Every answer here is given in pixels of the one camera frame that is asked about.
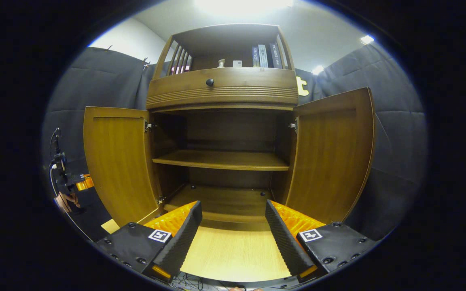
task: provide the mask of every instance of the person's hand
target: person's hand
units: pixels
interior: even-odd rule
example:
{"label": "person's hand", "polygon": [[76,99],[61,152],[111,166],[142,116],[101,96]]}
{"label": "person's hand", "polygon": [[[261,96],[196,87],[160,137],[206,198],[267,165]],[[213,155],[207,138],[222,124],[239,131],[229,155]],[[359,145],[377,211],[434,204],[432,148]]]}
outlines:
{"label": "person's hand", "polygon": [[59,195],[55,198],[55,201],[57,202],[59,207],[66,212],[71,212],[71,208],[68,205],[67,201],[73,202],[76,205],[76,207],[80,208],[80,204],[78,203],[78,197],[76,196],[76,193],[65,195],[62,192],[59,192]]}
{"label": "person's hand", "polygon": [[[235,287],[235,288],[231,288],[229,291],[244,291],[244,290],[242,290],[239,287]],[[263,291],[263,290],[259,288],[259,289],[253,290],[253,291]]]}

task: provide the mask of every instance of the yellow sign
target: yellow sign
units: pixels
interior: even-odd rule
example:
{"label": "yellow sign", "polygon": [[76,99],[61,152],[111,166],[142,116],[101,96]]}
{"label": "yellow sign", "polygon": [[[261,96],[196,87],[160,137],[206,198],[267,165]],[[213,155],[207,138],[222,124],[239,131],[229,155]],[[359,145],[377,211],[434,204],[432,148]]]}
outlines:
{"label": "yellow sign", "polygon": [[300,96],[307,96],[309,90],[303,89],[303,86],[307,85],[307,81],[303,81],[300,77],[296,76],[296,82],[298,82],[298,94]]}

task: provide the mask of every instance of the screw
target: screw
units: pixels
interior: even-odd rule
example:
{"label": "screw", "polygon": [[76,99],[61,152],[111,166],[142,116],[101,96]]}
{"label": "screw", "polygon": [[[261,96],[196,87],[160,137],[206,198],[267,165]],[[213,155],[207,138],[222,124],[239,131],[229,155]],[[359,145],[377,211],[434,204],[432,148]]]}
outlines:
{"label": "screw", "polygon": [[323,263],[324,263],[324,264],[329,264],[329,263],[331,263],[331,262],[333,262],[333,258],[325,258],[325,259],[323,260]]}

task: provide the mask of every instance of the drawer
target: drawer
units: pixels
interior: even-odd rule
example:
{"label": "drawer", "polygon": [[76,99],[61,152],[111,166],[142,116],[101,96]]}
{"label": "drawer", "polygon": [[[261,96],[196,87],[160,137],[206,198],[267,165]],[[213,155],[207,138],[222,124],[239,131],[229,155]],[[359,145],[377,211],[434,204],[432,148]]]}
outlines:
{"label": "drawer", "polygon": [[[213,85],[206,85],[213,79]],[[146,108],[193,103],[298,104],[296,73],[274,68],[214,68],[150,81]]]}

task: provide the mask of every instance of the cabinet top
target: cabinet top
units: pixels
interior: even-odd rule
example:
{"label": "cabinet top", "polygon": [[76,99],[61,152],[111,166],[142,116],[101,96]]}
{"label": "cabinet top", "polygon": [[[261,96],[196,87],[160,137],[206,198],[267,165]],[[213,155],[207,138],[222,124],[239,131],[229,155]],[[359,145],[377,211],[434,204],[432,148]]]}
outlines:
{"label": "cabinet top", "polygon": [[192,57],[199,57],[276,42],[279,31],[279,26],[269,24],[220,24],[174,34],[172,39]]}

